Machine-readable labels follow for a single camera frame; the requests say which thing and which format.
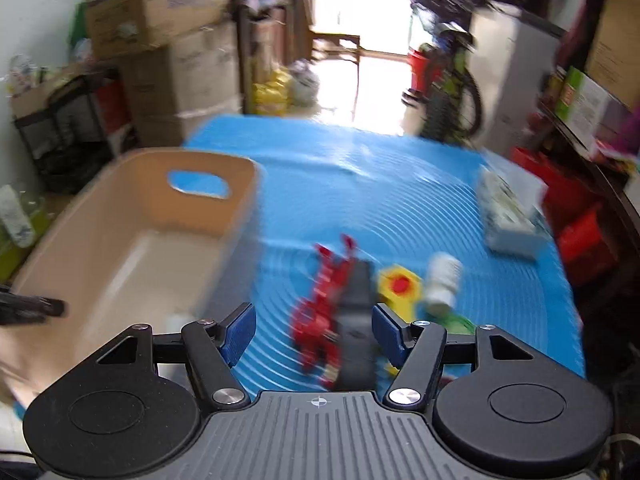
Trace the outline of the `beige plastic storage bin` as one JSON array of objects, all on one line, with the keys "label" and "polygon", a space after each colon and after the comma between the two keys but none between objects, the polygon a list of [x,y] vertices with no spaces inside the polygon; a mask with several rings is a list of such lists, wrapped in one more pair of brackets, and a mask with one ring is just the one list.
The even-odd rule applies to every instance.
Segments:
[{"label": "beige plastic storage bin", "polygon": [[63,300],[41,324],[1,331],[1,375],[19,404],[125,328],[177,333],[250,298],[260,256],[260,171],[181,148],[120,158],[64,209],[13,283]]}]

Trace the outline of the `yellow toy launcher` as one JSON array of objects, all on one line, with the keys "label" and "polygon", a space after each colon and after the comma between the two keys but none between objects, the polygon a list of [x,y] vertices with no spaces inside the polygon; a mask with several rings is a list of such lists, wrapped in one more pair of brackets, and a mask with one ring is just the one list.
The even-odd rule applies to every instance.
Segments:
[{"label": "yellow toy launcher", "polygon": [[404,266],[394,264],[378,272],[378,300],[386,304],[403,321],[418,318],[416,305],[422,295],[422,280]]}]

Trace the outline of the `black remote control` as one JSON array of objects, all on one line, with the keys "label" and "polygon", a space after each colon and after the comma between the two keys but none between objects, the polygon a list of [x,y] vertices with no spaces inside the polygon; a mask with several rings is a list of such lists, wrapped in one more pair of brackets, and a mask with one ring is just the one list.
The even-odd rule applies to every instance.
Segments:
[{"label": "black remote control", "polygon": [[337,324],[340,370],[334,391],[372,391],[376,387],[378,345],[372,334],[372,308],[378,300],[374,267],[357,259],[338,303]]}]

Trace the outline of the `white pill bottle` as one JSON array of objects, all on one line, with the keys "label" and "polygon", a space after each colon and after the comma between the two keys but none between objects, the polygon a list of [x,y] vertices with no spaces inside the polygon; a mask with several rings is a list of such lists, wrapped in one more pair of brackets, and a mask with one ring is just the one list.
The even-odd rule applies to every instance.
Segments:
[{"label": "white pill bottle", "polygon": [[425,311],[433,318],[446,318],[456,307],[462,278],[462,263],[446,252],[436,252],[428,262],[423,294]]}]

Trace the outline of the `red hero figure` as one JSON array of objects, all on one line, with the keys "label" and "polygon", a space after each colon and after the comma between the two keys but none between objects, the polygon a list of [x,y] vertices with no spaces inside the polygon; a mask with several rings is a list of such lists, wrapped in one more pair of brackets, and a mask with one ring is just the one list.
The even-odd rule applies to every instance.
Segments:
[{"label": "red hero figure", "polygon": [[323,362],[320,382],[323,388],[333,389],[340,374],[340,336],[336,314],[342,293],[348,285],[356,262],[356,243],[342,235],[346,256],[337,257],[326,246],[317,245],[320,266],[314,287],[308,298],[302,298],[291,316],[292,341],[299,352],[304,373]]}]

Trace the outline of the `white tissue box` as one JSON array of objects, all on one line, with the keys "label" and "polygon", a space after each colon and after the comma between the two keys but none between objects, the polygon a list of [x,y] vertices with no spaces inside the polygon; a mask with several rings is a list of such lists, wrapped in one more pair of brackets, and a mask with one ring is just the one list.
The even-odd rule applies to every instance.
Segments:
[{"label": "white tissue box", "polygon": [[531,172],[487,150],[480,152],[475,196],[484,241],[492,252],[536,260],[551,232],[542,212],[548,185]]}]

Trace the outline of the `black metal shelf rack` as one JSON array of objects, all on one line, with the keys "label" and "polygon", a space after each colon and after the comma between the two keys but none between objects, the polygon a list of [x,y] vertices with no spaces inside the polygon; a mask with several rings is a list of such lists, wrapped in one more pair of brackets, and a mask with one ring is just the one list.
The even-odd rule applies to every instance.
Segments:
[{"label": "black metal shelf rack", "polygon": [[76,194],[119,153],[132,118],[115,66],[70,65],[9,98],[13,123],[48,193]]}]

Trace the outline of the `yellow oil jug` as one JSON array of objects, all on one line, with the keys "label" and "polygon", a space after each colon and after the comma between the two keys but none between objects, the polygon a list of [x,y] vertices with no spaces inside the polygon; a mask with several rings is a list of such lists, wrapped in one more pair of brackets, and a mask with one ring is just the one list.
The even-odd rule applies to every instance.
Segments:
[{"label": "yellow oil jug", "polygon": [[283,117],[288,111],[292,77],[285,67],[274,70],[266,82],[256,82],[253,86],[255,114],[260,116]]}]

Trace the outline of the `lower wrapped cardboard box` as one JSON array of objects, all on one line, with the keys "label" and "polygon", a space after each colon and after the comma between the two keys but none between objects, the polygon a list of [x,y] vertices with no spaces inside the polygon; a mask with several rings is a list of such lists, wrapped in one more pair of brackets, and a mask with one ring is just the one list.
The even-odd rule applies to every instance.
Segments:
[{"label": "lower wrapped cardboard box", "polygon": [[236,25],[228,20],[118,62],[146,148],[178,146],[220,114],[242,112]]}]

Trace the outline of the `red plastic bucket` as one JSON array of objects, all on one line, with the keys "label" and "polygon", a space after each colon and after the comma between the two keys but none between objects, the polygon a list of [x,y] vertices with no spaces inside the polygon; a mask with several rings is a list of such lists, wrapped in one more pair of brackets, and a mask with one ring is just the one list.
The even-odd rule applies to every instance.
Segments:
[{"label": "red plastic bucket", "polygon": [[409,50],[411,90],[425,93],[431,84],[440,77],[442,69],[435,63],[435,58],[436,55],[432,51],[424,53],[421,50]]}]

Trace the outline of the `green white product box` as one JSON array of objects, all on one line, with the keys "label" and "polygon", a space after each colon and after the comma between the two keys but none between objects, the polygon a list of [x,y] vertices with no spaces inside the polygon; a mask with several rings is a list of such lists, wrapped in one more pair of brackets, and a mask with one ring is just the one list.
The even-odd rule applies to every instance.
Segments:
[{"label": "green white product box", "polygon": [[595,81],[575,67],[564,79],[555,115],[575,136],[594,136],[610,96]]}]

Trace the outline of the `white cabinet appliance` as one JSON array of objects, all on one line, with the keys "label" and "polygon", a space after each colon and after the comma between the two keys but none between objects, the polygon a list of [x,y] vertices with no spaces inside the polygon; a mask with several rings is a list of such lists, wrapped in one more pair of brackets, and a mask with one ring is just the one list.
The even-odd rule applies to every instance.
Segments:
[{"label": "white cabinet appliance", "polygon": [[474,11],[471,34],[469,70],[483,110],[474,144],[506,156],[520,142],[564,30],[517,6],[492,2]]}]

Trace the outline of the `wooden chair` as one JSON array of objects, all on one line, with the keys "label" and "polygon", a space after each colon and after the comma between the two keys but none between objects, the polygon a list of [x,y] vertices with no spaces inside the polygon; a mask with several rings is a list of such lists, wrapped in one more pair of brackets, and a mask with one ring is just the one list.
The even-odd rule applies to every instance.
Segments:
[{"label": "wooden chair", "polygon": [[360,88],[360,62],[362,57],[361,39],[357,34],[347,32],[317,32],[312,30],[311,61],[345,61],[356,67],[356,90],[352,114],[356,113]]}]

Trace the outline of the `upper cardboard box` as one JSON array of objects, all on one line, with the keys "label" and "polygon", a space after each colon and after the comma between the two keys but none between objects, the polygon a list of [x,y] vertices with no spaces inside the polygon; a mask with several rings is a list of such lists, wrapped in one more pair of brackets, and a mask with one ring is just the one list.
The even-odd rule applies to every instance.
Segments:
[{"label": "upper cardboard box", "polygon": [[167,46],[219,22],[230,0],[85,0],[93,54],[99,60]]}]

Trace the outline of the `children's bicycle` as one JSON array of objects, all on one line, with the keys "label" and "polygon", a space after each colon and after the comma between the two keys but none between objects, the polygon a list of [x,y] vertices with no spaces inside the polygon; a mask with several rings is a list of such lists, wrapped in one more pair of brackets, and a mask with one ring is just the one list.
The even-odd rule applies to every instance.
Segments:
[{"label": "children's bicycle", "polygon": [[473,11],[488,0],[411,0],[413,14],[432,14],[423,26],[432,41],[419,52],[426,58],[422,70],[425,88],[404,94],[404,103],[423,106],[418,136],[443,144],[472,145],[483,123],[483,103],[468,66],[468,53],[475,47],[470,32]]}]

